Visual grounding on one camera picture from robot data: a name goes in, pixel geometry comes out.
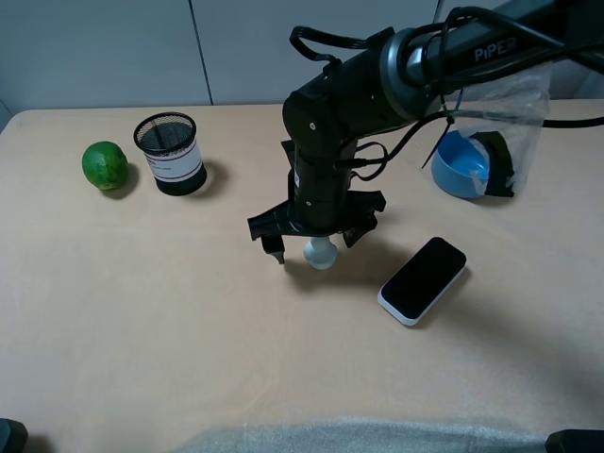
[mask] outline mesh pen holder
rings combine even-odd
[[[168,195],[192,193],[206,182],[196,131],[193,119],[171,111],[147,118],[134,130],[134,143],[144,152],[158,189]]]

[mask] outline beige table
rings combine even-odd
[[[28,111],[0,135],[0,416],[36,451],[161,452],[212,427],[342,415],[604,428],[604,127],[544,131],[527,190],[500,206],[418,171],[442,130],[428,127],[355,184],[387,209],[319,273],[303,239],[286,238],[286,266],[249,239],[246,218],[286,195],[280,107],[179,109],[214,175],[181,198],[132,141],[162,110]],[[559,101],[551,116],[603,114]],[[101,140],[138,169],[127,196],[81,173]],[[377,291],[432,236],[469,272],[408,329]]]

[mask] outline green lime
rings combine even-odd
[[[128,161],[117,144],[93,143],[82,156],[82,170],[92,185],[101,191],[109,191],[126,182]]]

